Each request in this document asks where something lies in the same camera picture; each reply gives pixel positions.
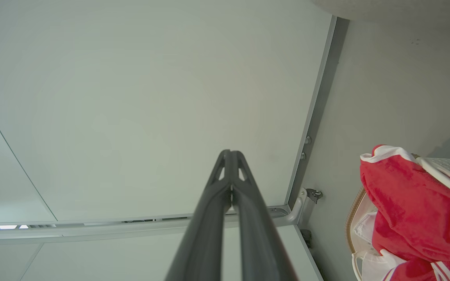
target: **wall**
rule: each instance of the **wall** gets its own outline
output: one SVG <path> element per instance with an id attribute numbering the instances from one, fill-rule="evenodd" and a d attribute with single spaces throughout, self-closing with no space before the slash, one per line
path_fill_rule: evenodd
<path id="1" fill-rule="evenodd" d="M 192 213 L 223 149 L 283 205 L 331 20 L 306 0 L 0 1 L 0 130 L 59 221 Z"/>
<path id="2" fill-rule="evenodd" d="M 377 144 L 450 158 L 450 30 L 350 23 L 302 184 L 324 194 L 309 228 L 326 281 L 355 280 L 345 220 Z"/>
<path id="3" fill-rule="evenodd" d="M 164 280 L 184 230 L 166 228 L 157 235 L 140 233 L 144 236 L 131 238 L 81 241 L 78 237 L 76 242 L 0 245 L 0 281 Z M 295 226 L 281 226 L 277 231 L 299 280 L 319 280 Z M 238 227 L 225 228 L 222 255 L 223 280 L 240 280 Z"/>

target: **red clothing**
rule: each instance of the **red clothing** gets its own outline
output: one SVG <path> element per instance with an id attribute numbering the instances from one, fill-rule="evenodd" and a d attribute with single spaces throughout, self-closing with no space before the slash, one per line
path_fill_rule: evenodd
<path id="1" fill-rule="evenodd" d="M 361 180 L 379 210 L 373 246 L 408 260 L 391 280 L 450 280 L 450 189 L 393 146 L 361 156 Z"/>

